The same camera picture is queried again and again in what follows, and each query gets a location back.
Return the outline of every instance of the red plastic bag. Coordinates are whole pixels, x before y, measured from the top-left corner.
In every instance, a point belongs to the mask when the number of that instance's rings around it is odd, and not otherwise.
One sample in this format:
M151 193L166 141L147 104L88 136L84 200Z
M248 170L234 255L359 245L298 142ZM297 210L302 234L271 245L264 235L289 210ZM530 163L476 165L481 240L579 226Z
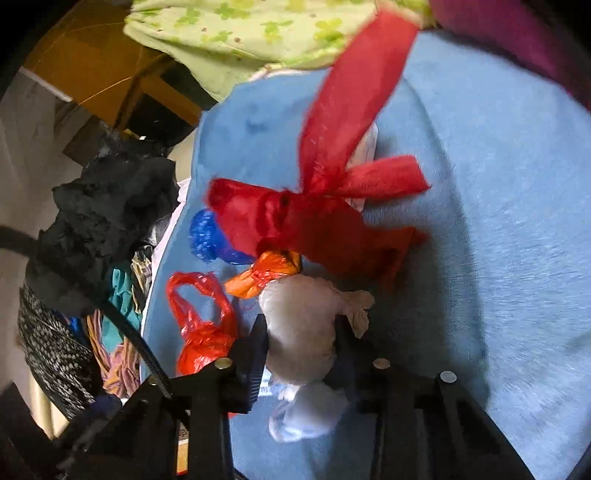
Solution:
M214 299L220 307L219 325L204 322L193 306L182 298L177 290L183 285L193 285L201 294ZM181 375L199 372L207 364L228 355L238 337L236 314L212 272L176 272L168 279L166 295L185 340L177 361L177 370Z
M295 251L335 274L394 279L425 236L413 227L370 228L345 198L403 197L427 190L427 182L411 155L346 164L398 84L417 30L380 11L337 59L300 137L301 193L212 180L207 202L236 250Z

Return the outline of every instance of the white wall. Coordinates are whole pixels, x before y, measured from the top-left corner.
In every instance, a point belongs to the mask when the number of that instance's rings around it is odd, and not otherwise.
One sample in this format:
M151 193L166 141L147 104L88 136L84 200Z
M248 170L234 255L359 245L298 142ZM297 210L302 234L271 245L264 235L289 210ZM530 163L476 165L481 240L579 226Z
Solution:
M0 101L0 224L33 236L56 217L51 188L82 170L61 153L79 125L54 125L55 105L53 94L22 74ZM29 402L28 368L16 344L25 265L23 257L0 250L0 388L13 380Z

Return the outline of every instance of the black cable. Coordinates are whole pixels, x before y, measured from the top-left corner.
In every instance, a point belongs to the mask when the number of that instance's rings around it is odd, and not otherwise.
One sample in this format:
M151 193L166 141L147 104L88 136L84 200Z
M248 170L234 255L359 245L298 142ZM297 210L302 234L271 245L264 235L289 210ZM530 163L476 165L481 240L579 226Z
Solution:
M166 399L172 400L173 392L170 379L139 332L121 315L113 304L103 300L90 283L82 278L75 269L67 265L63 258L56 256L50 249L41 247L37 240L26 233L4 225L0 225L0 248L31 258L70 282L72 287L90 300L97 309L101 310L117 329L129 339L153 374L162 395ZM185 423L188 416L180 420L189 428L188 421Z

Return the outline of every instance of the blue plastic bag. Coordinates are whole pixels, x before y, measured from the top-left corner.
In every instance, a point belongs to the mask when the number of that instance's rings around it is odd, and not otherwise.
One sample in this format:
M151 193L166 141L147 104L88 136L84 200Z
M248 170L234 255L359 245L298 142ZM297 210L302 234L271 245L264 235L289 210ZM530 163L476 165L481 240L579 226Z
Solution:
M255 261L250 255L234 250L217 226L214 213L204 208L195 214L189 228L191 252L204 262L221 258L232 265L250 265Z

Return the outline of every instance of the black and white patterned fabric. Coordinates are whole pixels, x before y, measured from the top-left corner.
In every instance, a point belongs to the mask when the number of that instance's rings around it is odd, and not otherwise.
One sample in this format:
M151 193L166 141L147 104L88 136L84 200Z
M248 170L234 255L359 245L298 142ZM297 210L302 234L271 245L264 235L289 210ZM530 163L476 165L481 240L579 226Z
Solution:
M102 380L92 351L26 284L20 289L18 335L33 377L66 418L94 402Z

